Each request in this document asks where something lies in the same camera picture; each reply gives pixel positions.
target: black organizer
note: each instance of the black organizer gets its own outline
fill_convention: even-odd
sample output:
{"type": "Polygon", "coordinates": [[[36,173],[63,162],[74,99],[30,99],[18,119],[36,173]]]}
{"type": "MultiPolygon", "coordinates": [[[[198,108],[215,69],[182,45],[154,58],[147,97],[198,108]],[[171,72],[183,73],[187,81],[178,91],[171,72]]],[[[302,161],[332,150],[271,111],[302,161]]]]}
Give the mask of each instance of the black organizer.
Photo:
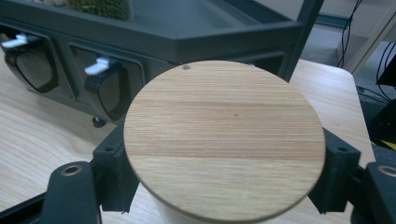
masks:
{"type": "Polygon", "coordinates": [[[2,43],[27,36],[2,47],[9,68],[28,90],[119,123],[146,83],[183,63],[253,63],[289,81],[323,0],[304,0],[297,21],[252,0],[132,2],[134,18],[117,21],[0,1],[2,43]]]}

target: wooden disc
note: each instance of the wooden disc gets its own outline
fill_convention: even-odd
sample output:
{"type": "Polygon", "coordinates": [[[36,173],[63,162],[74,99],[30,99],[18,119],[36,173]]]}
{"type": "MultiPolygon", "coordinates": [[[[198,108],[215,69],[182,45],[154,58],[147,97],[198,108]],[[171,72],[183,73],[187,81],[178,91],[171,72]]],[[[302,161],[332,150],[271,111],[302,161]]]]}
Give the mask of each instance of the wooden disc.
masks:
{"type": "Polygon", "coordinates": [[[289,83],[231,62],[181,65],[129,108],[130,163],[158,200],[188,217],[254,222],[289,210],[324,164],[318,117],[289,83]]]}

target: black wire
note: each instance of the black wire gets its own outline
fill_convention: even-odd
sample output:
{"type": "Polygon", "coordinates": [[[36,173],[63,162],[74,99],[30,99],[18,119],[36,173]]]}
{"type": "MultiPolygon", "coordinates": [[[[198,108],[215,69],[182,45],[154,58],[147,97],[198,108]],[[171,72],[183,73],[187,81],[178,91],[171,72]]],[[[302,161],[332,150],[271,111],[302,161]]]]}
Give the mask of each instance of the black wire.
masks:
{"type": "Polygon", "coordinates": [[[367,88],[364,88],[364,87],[362,87],[362,86],[356,86],[356,88],[357,88],[357,89],[362,89],[362,90],[365,90],[365,91],[369,91],[369,92],[375,94],[376,96],[378,96],[378,97],[380,97],[380,98],[386,100],[387,102],[389,101],[387,98],[385,98],[383,95],[379,94],[378,92],[372,91],[372,90],[367,89],[367,88]]]}
{"type": "Polygon", "coordinates": [[[392,46],[392,48],[390,49],[390,51],[388,53],[388,57],[385,60],[384,69],[387,69],[387,67],[388,67],[388,59],[389,59],[390,54],[393,52],[393,49],[395,48],[395,45],[396,45],[396,43],[393,43],[393,46],[392,46]]]}
{"type": "MultiPolygon", "coordinates": [[[[385,48],[384,52],[382,53],[381,60],[379,61],[378,69],[376,70],[376,76],[375,76],[375,78],[376,78],[376,83],[378,83],[378,80],[379,80],[379,70],[381,69],[382,60],[384,60],[385,53],[387,52],[387,50],[388,50],[388,48],[389,48],[390,45],[391,45],[391,43],[388,43],[388,44],[387,44],[387,47],[385,48]]],[[[376,85],[378,86],[379,90],[382,92],[382,94],[384,95],[384,97],[387,98],[389,101],[392,101],[392,100],[384,93],[384,91],[382,90],[381,85],[379,85],[379,84],[376,84],[376,85]]]]}
{"type": "Polygon", "coordinates": [[[370,96],[370,95],[367,95],[367,94],[364,94],[364,93],[361,93],[361,92],[358,92],[358,94],[359,94],[359,95],[363,95],[363,96],[365,96],[365,97],[367,97],[367,98],[370,98],[370,99],[372,99],[372,100],[378,101],[378,102],[380,102],[380,103],[382,103],[382,104],[384,104],[384,105],[387,105],[387,104],[389,103],[388,100],[387,100],[386,102],[383,102],[382,100],[379,100],[379,99],[377,99],[377,98],[374,98],[373,96],[370,96]]]}
{"type": "Polygon", "coordinates": [[[352,14],[349,16],[349,18],[346,22],[346,25],[344,26],[343,33],[341,36],[341,46],[342,46],[343,54],[342,54],[340,61],[337,64],[337,66],[340,66],[340,64],[341,64],[341,67],[344,67],[344,59],[345,59],[345,56],[347,53],[347,46],[349,44],[349,38],[350,38],[350,27],[352,25],[353,16],[354,16],[356,10],[358,9],[359,5],[361,4],[361,2],[362,2],[362,0],[358,0],[356,2],[355,7],[353,8],[352,14]],[[345,33],[347,27],[348,27],[348,34],[347,34],[347,38],[346,38],[346,44],[344,45],[344,33],[345,33]]]}

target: white latch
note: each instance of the white latch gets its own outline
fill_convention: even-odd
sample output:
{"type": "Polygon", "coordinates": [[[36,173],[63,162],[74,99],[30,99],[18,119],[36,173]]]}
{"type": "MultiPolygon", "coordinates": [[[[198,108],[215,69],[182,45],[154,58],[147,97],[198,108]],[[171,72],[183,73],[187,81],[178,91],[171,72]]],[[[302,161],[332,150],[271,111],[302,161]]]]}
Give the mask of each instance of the white latch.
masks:
{"type": "Polygon", "coordinates": [[[106,71],[110,67],[110,60],[106,58],[97,58],[96,64],[93,64],[84,69],[89,76],[96,76],[106,71]]]}
{"type": "Polygon", "coordinates": [[[27,44],[26,35],[17,35],[16,39],[3,42],[3,43],[1,43],[1,46],[3,46],[6,49],[13,49],[13,48],[25,45],[25,44],[27,44]]]}

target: wood grain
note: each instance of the wood grain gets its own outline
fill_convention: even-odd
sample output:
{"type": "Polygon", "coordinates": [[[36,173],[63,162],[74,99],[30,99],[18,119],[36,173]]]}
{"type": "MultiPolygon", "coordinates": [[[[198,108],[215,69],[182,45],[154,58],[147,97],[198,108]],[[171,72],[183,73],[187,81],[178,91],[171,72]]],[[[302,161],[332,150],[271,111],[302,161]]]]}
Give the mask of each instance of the wood grain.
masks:
{"type": "MultiPolygon", "coordinates": [[[[373,161],[359,97],[345,70],[300,60],[290,84],[317,111],[323,127],[373,161]]],[[[114,126],[95,129],[91,116],[27,91],[0,60],[0,211],[44,192],[50,173],[71,161],[88,161],[114,126]]],[[[140,186],[130,214],[102,214],[104,223],[161,224],[154,202],[140,186]]],[[[305,198],[266,223],[349,223],[346,213],[320,215],[305,198]]]]}
{"type": "Polygon", "coordinates": [[[151,80],[128,111],[124,140],[157,199],[212,221],[289,210],[324,162],[311,105],[289,83],[242,63],[190,63],[151,80]]]}

